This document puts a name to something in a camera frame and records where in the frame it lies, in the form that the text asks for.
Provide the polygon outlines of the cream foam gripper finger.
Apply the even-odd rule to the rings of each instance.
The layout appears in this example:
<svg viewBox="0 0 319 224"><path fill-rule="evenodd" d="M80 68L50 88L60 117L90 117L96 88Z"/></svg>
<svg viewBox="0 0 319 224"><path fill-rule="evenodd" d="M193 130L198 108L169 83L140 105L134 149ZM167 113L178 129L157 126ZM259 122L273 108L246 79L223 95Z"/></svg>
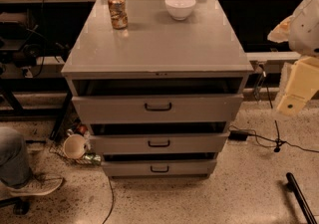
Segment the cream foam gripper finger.
<svg viewBox="0 0 319 224"><path fill-rule="evenodd" d="M285 63L276 96L276 112L297 115L319 91L319 59L304 57L294 64Z"/></svg>

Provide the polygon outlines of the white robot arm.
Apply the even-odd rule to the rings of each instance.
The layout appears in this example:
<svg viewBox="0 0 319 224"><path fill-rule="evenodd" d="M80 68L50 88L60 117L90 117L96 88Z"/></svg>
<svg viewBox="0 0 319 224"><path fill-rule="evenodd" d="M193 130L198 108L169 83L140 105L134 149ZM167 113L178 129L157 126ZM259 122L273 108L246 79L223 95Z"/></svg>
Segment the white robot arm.
<svg viewBox="0 0 319 224"><path fill-rule="evenodd" d="M300 55L293 64L284 64L275 99L276 114L297 115L319 91L319 0L302 0L267 39L287 42Z"/></svg>

